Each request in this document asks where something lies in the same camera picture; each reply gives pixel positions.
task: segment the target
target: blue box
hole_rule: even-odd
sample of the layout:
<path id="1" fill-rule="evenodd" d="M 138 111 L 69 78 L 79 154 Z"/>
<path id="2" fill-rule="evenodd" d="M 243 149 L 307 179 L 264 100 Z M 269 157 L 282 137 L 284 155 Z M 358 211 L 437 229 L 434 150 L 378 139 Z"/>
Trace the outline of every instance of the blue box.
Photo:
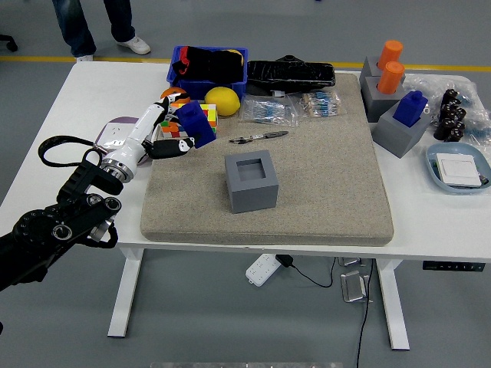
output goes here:
<path id="1" fill-rule="evenodd" d="M 246 48 L 205 48 L 201 46 L 196 46 L 197 48 L 202 48 L 203 50 L 217 51 L 217 50 L 237 50 L 244 57 L 244 78 L 242 82 L 232 83 L 232 84 L 217 84 L 210 82 L 208 80 L 187 80 L 180 79 L 176 84 L 173 84 L 174 79 L 176 78 L 176 72 L 172 69 L 172 64 L 179 61 L 180 50 L 185 46 L 176 46 L 174 48 L 174 52 L 171 59 L 171 66 L 169 68 L 169 73 L 167 74 L 167 82 L 170 83 L 172 87 L 180 87 L 183 88 L 191 97 L 192 100 L 204 100 L 205 95 L 209 90 L 215 87 L 228 87 L 231 90 L 234 90 L 239 96 L 239 100 L 242 98 L 242 95 L 246 92 L 246 83 L 247 83 L 247 60 L 248 60 L 248 51 Z"/>

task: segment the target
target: electrical cable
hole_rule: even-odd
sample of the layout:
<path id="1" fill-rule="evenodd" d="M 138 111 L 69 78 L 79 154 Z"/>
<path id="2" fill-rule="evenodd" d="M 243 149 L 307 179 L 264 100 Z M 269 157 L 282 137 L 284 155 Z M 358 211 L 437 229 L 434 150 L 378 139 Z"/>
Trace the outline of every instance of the electrical cable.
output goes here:
<path id="1" fill-rule="evenodd" d="M 298 268 L 296 268 L 294 265 L 293 265 L 293 258 L 290 256 L 290 255 L 276 255 L 276 259 L 284 266 L 284 267 L 293 267 L 295 270 L 297 270 L 297 272 L 299 274 L 301 274 L 304 278 L 307 278 L 308 280 L 312 281 L 314 284 L 320 286 L 321 288 L 330 288 L 332 286 L 332 283 L 334 281 L 333 277 L 332 277 L 332 271 L 334 270 L 334 265 L 336 264 L 336 258 L 337 257 L 334 257 L 334 260 L 332 262 L 332 266 L 331 266 L 331 282 L 329 283 L 329 285 L 322 285 L 322 284 L 319 284 L 318 282 L 312 280 L 309 276 L 307 276 L 306 274 L 303 274 Z"/>
<path id="2" fill-rule="evenodd" d="M 365 323 L 367 322 L 367 315 L 368 315 L 368 305 L 370 303 L 370 280 L 371 280 L 371 274 L 374 271 L 374 260 L 371 260 L 371 266 L 370 266 L 370 275 L 368 276 L 368 281 L 367 281 L 367 306 L 365 307 L 365 315 L 363 317 L 363 323 L 361 324 L 361 329 L 360 329 L 360 340 L 358 340 L 358 352 L 356 356 L 356 368 L 359 367 L 360 363 L 360 350 L 361 350 L 361 338 L 363 337 L 363 329 L 365 327 Z"/>

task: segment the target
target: black chair leg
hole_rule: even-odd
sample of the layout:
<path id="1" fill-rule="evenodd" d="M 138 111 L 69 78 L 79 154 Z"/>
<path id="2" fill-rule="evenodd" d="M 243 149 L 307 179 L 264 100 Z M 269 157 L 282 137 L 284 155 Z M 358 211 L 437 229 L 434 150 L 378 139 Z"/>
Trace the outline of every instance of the black chair leg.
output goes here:
<path id="1" fill-rule="evenodd" d="M 17 44 L 12 36 L 7 36 L 6 34 L 0 34 L 0 41 L 7 42 L 7 49 L 14 52 L 18 50 Z"/>

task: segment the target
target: white table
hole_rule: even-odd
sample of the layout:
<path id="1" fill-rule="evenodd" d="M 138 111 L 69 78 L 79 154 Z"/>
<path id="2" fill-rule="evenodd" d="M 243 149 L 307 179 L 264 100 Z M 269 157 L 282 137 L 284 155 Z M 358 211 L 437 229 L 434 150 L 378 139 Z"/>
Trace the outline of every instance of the white table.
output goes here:
<path id="1" fill-rule="evenodd" d="M 167 64 L 92 62 L 74 65 L 53 103 L 12 187 L 0 207 L 0 234 L 12 230 L 17 219 L 32 209 L 55 203 L 56 195 L 73 168 L 54 169 L 38 158 L 41 142 L 55 135 L 94 140 L 104 124 L 115 117 L 139 117 L 167 88 Z M 376 258 L 390 341 L 393 349 L 408 350 L 394 269 L 404 259 L 491 261 L 491 193 L 447 195 L 427 175 L 426 146 L 435 143 L 429 133 L 403 159 L 375 147 L 394 221 L 394 238 L 383 247 L 307 245 L 206 245 L 151 242 L 140 233 L 140 217 L 150 164 L 119 196 L 123 209 L 116 218 L 118 246 L 126 257 L 109 336 L 124 337 L 137 284 L 143 250 L 240 251 Z M 48 159 L 79 161 L 83 147 L 65 145 L 50 151 Z M 458 225 L 448 225 L 452 221 Z"/>

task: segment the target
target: yellow lemon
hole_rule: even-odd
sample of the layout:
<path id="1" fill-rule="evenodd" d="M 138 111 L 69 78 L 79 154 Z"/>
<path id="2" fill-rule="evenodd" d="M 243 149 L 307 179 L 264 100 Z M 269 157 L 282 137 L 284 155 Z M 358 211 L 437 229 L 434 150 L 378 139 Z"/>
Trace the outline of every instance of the yellow lemon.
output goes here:
<path id="1" fill-rule="evenodd" d="M 240 108 L 239 96 L 227 87 L 215 87 L 205 96 L 205 104 L 215 104 L 216 112 L 223 117 L 229 117 Z"/>

